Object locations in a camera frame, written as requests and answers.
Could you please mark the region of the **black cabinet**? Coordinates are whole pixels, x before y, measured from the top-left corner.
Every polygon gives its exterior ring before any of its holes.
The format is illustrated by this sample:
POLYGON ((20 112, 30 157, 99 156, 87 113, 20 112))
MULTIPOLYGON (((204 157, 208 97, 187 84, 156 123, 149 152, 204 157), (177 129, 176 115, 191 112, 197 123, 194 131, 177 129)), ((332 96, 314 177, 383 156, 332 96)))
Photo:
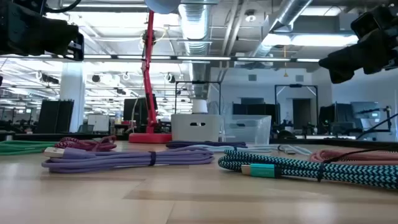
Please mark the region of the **black cabinet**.
POLYGON ((73 100, 43 100, 35 133, 68 133, 73 113, 73 100))

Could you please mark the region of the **white cylinder device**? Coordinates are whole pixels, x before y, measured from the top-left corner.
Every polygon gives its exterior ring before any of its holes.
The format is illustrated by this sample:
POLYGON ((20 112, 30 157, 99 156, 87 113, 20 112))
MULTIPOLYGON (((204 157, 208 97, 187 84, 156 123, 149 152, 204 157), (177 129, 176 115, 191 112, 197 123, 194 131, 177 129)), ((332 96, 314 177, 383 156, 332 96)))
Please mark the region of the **white cylinder device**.
POLYGON ((208 113, 207 101, 204 99, 193 99, 192 100, 192 113, 193 114, 207 114, 208 113))

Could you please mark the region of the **clear plastic bin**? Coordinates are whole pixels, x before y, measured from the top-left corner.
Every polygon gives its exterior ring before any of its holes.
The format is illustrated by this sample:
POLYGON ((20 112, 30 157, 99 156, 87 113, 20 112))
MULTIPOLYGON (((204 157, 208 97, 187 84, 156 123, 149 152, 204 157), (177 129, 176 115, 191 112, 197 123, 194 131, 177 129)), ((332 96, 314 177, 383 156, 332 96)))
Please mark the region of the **clear plastic bin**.
POLYGON ((267 145, 270 140, 271 124, 272 116, 269 115, 232 115, 224 121, 223 140, 267 145))
POLYGON ((172 114, 173 141, 218 142, 221 116, 217 114, 172 114))

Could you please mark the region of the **red desk lamp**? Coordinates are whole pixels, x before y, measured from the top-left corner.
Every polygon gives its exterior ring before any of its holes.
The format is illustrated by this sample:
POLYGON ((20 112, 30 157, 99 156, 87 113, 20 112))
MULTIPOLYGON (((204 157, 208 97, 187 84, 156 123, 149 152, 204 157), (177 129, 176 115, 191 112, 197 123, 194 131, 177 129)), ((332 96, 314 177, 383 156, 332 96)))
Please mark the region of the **red desk lamp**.
POLYGON ((144 90, 147 105, 147 127, 144 133, 131 133, 130 143, 140 144, 165 144, 172 140, 171 134, 155 133, 158 127, 156 120, 154 96, 150 82, 150 63, 152 59, 152 49, 154 46, 154 14, 169 14, 176 10, 182 0, 144 0, 149 9, 147 21, 147 31, 144 37, 144 61, 142 63, 144 90))

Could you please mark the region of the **black aluminium table frame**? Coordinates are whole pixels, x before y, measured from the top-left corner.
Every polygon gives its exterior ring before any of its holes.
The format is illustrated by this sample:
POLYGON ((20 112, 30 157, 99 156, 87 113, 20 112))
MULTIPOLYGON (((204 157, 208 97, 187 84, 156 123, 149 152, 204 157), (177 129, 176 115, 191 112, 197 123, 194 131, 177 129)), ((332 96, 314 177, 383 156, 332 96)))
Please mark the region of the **black aluminium table frame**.
MULTIPOLYGON (((76 139, 102 138, 103 134, 16 134, 13 132, 0 132, 0 141, 5 141, 7 136, 13 140, 21 141, 59 141, 64 137, 76 139)), ((271 139, 270 144, 300 144, 300 145, 327 145, 338 147, 353 147, 360 149, 380 149, 398 152, 398 142, 359 141, 352 139, 271 139)))

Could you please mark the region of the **silver air duct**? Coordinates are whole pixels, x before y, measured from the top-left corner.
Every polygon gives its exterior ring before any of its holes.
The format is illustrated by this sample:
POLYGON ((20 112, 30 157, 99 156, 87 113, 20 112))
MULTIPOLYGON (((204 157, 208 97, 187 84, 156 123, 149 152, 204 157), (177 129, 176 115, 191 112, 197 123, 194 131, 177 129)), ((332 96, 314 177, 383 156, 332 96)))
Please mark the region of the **silver air duct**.
POLYGON ((313 0, 283 0, 278 11, 266 16, 262 26, 262 39, 258 46, 249 54, 250 57, 266 57, 277 40, 283 40, 281 35, 274 32, 282 29, 283 32, 292 32, 294 22, 313 0))
MULTIPOLYGON (((204 4, 181 4, 178 7, 182 35, 188 56, 202 57, 209 54, 210 6, 204 4)), ((189 65, 191 81, 210 81, 210 64, 193 62, 189 65)))

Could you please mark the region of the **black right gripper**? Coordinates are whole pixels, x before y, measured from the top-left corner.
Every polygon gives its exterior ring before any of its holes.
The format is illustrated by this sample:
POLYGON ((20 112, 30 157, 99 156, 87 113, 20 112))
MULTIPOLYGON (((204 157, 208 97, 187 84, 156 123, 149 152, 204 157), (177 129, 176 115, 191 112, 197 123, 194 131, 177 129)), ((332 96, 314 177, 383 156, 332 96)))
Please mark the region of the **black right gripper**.
POLYGON ((375 29, 357 44, 328 54, 318 64, 329 71, 333 84, 352 79, 361 68, 367 75, 398 68, 398 27, 375 29))

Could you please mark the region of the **black rig frame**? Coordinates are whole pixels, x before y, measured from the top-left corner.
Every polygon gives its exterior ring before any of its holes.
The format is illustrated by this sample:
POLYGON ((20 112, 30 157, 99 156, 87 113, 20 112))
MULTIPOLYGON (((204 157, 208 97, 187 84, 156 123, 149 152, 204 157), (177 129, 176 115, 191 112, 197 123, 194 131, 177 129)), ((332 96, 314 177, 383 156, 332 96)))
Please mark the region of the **black rig frame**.
POLYGON ((317 133, 319 96, 316 85, 299 83, 274 86, 275 123, 303 136, 317 133))
POLYGON ((192 104, 193 99, 204 99, 207 101, 208 107, 208 97, 210 96, 210 91, 214 90, 218 94, 218 102, 216 106, 218 109, 216 110, 218 114, 221 114, 221 101, 222 101, 222 91, 221 91, 221 82, 214 81, 205 81, 205 80, 193 80, 193 81, 176 81, 174 88, 174 113, 177 113, 177 98, 182 96, 183 92, 187 92, 187 98, 190 100, 192 104))

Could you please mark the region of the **white pillar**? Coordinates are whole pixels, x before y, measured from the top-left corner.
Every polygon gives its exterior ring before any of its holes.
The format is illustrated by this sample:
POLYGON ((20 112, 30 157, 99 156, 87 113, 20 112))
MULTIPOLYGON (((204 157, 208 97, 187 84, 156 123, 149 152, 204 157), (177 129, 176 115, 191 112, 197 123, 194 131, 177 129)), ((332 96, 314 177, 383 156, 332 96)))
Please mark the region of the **white pillar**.
POLYGON ((60 83, 60 99, 72 100, 73 110, 70 122, 70 132, 76 133, 83 124, 85 108, 86 75, 82 62, 63 63, 60 83))

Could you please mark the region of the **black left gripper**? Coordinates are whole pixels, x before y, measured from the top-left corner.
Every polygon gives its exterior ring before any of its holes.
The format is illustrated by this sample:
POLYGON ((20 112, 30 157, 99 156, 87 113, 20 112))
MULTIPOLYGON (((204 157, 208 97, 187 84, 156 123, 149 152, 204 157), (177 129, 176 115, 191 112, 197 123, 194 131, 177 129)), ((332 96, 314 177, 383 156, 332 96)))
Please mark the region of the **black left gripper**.
POLYGON ((0 0, 0 55, 65 54, 78 26, 43 13, 43 0, 0 0))

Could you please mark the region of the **left clear plastic bin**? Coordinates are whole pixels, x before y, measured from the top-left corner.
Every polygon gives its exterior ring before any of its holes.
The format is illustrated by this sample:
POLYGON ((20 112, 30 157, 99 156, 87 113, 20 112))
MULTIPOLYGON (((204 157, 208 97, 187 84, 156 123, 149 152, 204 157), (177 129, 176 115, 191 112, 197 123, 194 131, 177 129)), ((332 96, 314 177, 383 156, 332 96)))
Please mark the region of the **left clear plastic bin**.
POLYGON ((172 114, 173 141, 218 142, 221 116, 217 114, 172 114))

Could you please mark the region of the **black monitor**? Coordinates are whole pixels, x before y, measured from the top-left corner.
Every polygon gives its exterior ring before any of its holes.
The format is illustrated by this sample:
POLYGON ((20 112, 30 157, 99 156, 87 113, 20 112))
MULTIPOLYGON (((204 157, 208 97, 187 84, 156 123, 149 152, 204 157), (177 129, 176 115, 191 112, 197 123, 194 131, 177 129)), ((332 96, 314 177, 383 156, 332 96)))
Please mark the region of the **black monitor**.
POLYGON ((124 100, 124 121, 135 121, 137 125, 148 124, 147 100, 143 98, 130 98, 124 100))

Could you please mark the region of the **grey wall monitor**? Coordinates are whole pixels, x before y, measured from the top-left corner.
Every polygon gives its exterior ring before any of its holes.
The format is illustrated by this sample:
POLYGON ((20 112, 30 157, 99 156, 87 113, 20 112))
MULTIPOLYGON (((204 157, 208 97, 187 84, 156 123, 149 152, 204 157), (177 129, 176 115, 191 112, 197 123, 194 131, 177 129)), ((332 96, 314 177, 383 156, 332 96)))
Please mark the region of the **grey wall monitor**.
POLYGON ((377 102, 351 102, 353 116, 357 119, 379 119, 380 107, 377 102))

